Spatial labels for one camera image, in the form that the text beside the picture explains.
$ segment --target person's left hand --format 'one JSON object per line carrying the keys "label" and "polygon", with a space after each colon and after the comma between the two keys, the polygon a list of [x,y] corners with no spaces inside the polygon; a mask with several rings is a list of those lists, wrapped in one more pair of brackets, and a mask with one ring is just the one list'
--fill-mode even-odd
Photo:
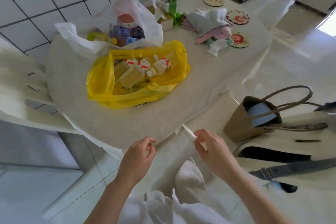
{"label": "person's left hand", "polygon": [[155,142],[156,140],[151,137],[145,137],[134,142],[121,160],[115,179],[123,183],[129,183],[132,187],[140,182],[154,159],[155,147],[151,143]]}

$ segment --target round coaster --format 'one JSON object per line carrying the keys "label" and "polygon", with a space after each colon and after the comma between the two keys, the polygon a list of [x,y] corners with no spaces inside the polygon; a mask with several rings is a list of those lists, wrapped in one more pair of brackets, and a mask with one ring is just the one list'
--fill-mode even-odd
{"label": "round coaster", "polygon": [[224,0],[204,0],[204,3],[209,6],[219,7],[224,5]]}
{"label": "round coaster", "polygon": [[244,25],[250,21],[250,17],[246,13],[238,10],[228,12],[226,18],[228,21],[238,25]]}
{"label": "round coaster", "polygon": [[248,36],[241,32],[234,32],[231,35],[231,39],[233,40],[233,43],[231,43],[230,45],[236,48],[245,48],[248,47],[250,44]]}

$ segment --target hand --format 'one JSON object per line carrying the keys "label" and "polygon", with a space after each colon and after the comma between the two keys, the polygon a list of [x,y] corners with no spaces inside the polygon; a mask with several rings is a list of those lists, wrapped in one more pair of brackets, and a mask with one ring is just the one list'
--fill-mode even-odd
{"label": "hand", "polygon": [[134,142],[126,151],[121,160],[116,180],[122,183],[129,183],[132,188],[146,175],[155,156],[155,147],[151,143],[156,140],[145,137]]}
{"label": "hand", "polygon": [[[233,178],[233,174],[241,170],[241,167],[223,138],[205,129],[197,130],[194,134],[197,136],[194,141],[195,148],[202,160],[213,173],[228,183]],[[203,142],[206,143],[208,151],[200,144]]]}

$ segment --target forearm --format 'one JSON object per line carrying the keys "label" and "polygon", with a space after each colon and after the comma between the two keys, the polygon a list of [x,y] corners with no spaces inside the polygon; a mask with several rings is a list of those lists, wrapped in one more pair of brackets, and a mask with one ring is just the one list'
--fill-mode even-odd
{"label": "forearm", "polygon": [[241,198],[256,224],[290,223],[245,170],[237,169],[227,183]]}
{"label": "forearm", "polygon": [[132,188],[126,181],[115,179],[107,185],[84,224],[116,224]]}

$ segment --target yellow plastic bag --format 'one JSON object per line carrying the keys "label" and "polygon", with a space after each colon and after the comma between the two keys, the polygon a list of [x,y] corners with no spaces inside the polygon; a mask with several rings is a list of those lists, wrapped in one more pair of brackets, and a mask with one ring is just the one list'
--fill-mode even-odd
{"label": "yellow plastic bag", "polygon": [[[130,89],[124,88],[120,82],[115,84],[113,63],[115,59],[142,58],[157,55],[163,58],[176,52],[179,64],[163,75],[148,78],[135,84]],[[190,71],[184,45],[177,40],[161,47],[153,46],[136,50],[111,50],[107,57],[99,58],[93,64],[86,79],[89,100],[96,100],[104,106],[119,109],[139,104],[155,102],[170,93],[182,82]]]}

